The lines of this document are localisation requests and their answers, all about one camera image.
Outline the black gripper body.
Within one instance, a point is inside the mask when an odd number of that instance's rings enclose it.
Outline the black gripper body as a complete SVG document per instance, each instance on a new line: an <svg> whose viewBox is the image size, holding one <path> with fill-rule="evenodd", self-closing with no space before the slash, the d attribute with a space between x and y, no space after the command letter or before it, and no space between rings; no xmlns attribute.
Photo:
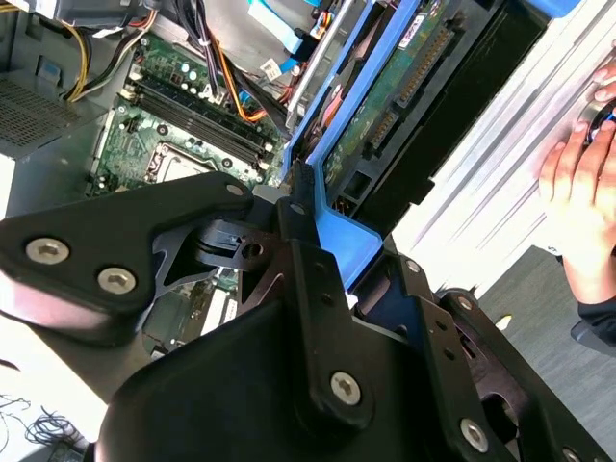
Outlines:
<svg viewBox="0 0 616 462"><path fill-rule="evenodd" d="M286 313L259 308L137 372L117 392L99 461L442 461L435 405L406 317L350 321L339 341L356 367L324 354L329 407L307 399Z"/></svg>

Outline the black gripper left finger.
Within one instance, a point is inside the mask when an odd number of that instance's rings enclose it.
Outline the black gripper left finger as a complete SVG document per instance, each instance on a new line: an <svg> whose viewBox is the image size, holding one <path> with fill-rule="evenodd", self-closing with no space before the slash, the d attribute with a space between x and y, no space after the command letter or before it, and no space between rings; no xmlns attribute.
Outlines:
<svg viewBox="0 0 616 462"><path fill-rule="evenodd" d="M2 310L82 343L116 347L136 336L160 295L218 268L237 270L234 321L280 305L307 399L328 408L324 354L340 363L340 380L356 362L338 346L352 319L315 224L315 189L304 164L292 169L290 193L272 203L210 172L5 219L1 276L9 298Z"/></svg>

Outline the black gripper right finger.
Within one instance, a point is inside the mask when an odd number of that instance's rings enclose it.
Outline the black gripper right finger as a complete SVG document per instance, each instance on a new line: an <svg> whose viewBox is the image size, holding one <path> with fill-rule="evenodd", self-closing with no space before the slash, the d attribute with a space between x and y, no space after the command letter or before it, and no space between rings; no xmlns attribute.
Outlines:
<svg viewBox="0 0 616 462"><path fill-rule="evenodd" d="M422 267L385 244L396 311L427 369L442 461L606 461L584 429L478 305L436 296Z"/></svg>

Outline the person's hand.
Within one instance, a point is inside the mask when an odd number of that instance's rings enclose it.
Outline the person's hand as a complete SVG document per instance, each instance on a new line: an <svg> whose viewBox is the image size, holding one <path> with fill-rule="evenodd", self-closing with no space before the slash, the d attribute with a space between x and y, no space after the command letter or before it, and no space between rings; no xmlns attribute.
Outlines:
<svg viewBox="0 0 616 462"><path fill-rule="evenodd" d="M574 297L598 304L615 296L615 118L588 133L580 122L552 148L538 186Z"/></svg>

